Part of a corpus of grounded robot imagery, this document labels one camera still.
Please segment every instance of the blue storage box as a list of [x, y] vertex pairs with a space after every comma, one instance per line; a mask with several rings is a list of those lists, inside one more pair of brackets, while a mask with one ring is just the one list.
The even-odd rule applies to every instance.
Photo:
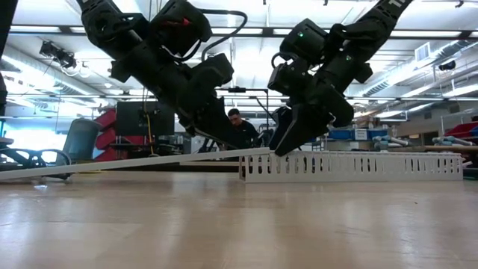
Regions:
[[372, 138], [376, 136], [386, 136], [388, 135], [388, 130], [368, 130], [368, 137], [369, 140], [372, 140]]
[[478, 126], [471, 129], [470, 133], [472, 137], [478, 137]]
[[352, 139], [352, 132], [350, 130], [331, 130], [329, 132], [329, 138], [340, 140]]

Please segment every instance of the red object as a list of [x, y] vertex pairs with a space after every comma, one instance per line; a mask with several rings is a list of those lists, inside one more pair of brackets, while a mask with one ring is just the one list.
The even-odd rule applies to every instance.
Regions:
[[117, 110], [112, 108], [103, 115], [97, 117], [95, 121], [103, 126], [100, 131], [104, 131], [113, 126], [113, 124], [117, 121]]
[[97, 149], [106, 149], [110, 146], [111, 143], [114, 143], [117, 139], [117, 133], [113, 127], [110, 127], [108, 130], [100, 134], [96, 139], [96, 148]]
[[[110, 144], [116, 143], [116, 140], [117, 140], [116, 130], [113, 127], [111, 127], [98, 136], [98, 138], [96, 139], [96, 148], [106, 149], [110, 146]], [[137, 135], [121, 137], [121, 143], [133, 143], [133, 144], [143, 145], [144, 137], [137, 136]]]
[[[126, 151], [116, 151], [110, 144], [116, 143], [117, 133], [114, 128], [114, 123], [117, 121], [117, 112], [115, 109], [106, 111], [103, 115], [99, 116], [95, 121], [103, 126], [102, 134], [96, 139], [96, 148], [104, 150], [104, 152], [95, 158], [95, 161], [114, 161], [117, 158], [126, 159], [128, 153]], [[121, 143], [133, 143], [144, 144], [144, 136], [127, 136], [121, 137]]]
[[449, 130], [445, 136], [454, 136], [456, 138], [473, 137], [471, 131], [478, 126], [478, 122], [463, 123]]

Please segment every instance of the black monitor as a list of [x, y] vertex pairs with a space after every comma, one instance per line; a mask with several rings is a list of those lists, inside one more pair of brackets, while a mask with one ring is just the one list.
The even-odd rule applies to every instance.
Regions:
[[149, 114], [151, 135], [174, 135], [174, 110], [162, 102], [118, 102], [117, 104], [117, 135], [148, 135], [148, 122], [141, 116], [144, 110]]

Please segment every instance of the dark shirt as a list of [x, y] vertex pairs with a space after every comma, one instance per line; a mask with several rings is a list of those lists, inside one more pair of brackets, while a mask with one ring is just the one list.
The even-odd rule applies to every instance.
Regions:
[[242, 120], [242, 123], [235, 128], [243, 134], [244, 139], [248, 142], [259, 136], [259, 133], [254, 128], [254, 125], [247, 122], [246, 120]]

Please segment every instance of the white plank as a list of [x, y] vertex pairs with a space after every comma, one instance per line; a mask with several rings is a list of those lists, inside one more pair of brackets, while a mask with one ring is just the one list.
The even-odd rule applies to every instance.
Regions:
[[21, 179], [21, 178], [28, 178], [33, 176], [47, 176], [47, 175], [57, 175], [57, 174], [65, 174], [65, 173], [79, 173], [79, 172], [87, 172], [87, 171], [94, 171], [94, 170], [108, 170], [108, 169], [117, 169], [117, 168], [124, 168], [124, 167], [139, 167], [143, 165], [153, 165], [153, 164], [170, 164], [170, 163], [184, 162], [184, 161], [201, 161], [201, 160], [211, 160], [216, 158], [231, 158], [231, 157], [242, 157], [242, 156], [251, 156], [251, 155], [263, 155], [263, 154], [269, 154], [269, 153], [270, 153], [269, 148], [239, 149], [239, 150], [229, 150], [224, 152], [208, 152], [208, 153], [198, 153], [198, 154], [173, 155], [173, 156], [139, 158], [139, 159], [121, 160], [121, 161], [103, 161], [103, 162], [97, 162], [92, 164], [74, 164], [74, 165], [65, 165], [65, 166], [59, 166], [59, 167], [45, 167], [45, 168], [34, 168], [34, 169], [0, 172], [0, 180]]

